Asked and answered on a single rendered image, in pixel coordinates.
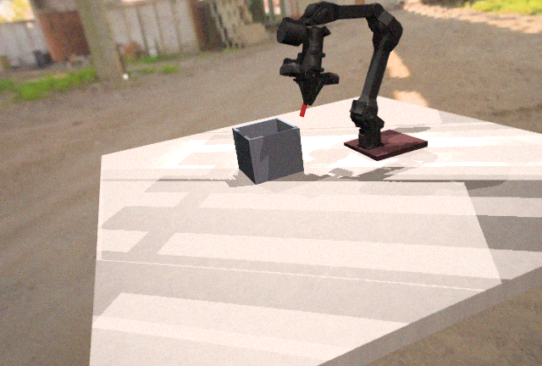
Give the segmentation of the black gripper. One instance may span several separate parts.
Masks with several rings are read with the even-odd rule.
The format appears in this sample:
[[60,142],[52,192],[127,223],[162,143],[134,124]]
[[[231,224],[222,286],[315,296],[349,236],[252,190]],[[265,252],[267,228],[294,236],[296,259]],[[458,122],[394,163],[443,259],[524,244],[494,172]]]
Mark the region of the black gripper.
[[283,76],[296,75],[296,79],[293,81],[300,87],[304,105],[312,106],[323,86],[339,84],[339,76],[333,73],[323,73],[324,69],[321,68],[321,64],[325,53],[322,48],[303,47],[302,53],[299,55],[301,55],[301,64],[282,64],[279,74]]

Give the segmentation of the red peg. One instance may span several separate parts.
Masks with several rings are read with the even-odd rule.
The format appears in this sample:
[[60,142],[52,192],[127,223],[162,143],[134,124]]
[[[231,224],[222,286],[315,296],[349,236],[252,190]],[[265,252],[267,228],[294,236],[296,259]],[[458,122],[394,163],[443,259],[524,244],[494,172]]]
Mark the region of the red peg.
[[301,112],[300,112],[300,115],[301,117],[304,117],[305,115],[305,112],[306,112],[306,109],[307,109],[307,105],[304,105],[304,103],[302,104],[302,107],[301,107]]

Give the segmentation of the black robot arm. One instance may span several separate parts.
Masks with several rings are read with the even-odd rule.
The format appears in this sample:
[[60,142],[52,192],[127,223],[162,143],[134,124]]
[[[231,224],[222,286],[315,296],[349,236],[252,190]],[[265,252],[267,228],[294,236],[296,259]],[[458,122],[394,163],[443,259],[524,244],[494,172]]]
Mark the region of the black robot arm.
[[[330,31],[309,25],[321,25],[338,19],[363,19],[368,22],[373,32],[373,57],[364,82],[362,94],[357,100],[352,100],[350,112],[351,121],[358,129],[358,146],[367,150],[381,147],[380,129],[385,121],[378,117],[379,90],[391,51],[398,44],[402,28],[395,17],[384,10],[379,3],[346,4],[340,6],[334,3],[320,2],[307,5],[299,20],[284,17],[277,30],[277,41],[292,46],[320,47],[323,49],[324,36]],[[380,23],[379,23],[380,22]]]

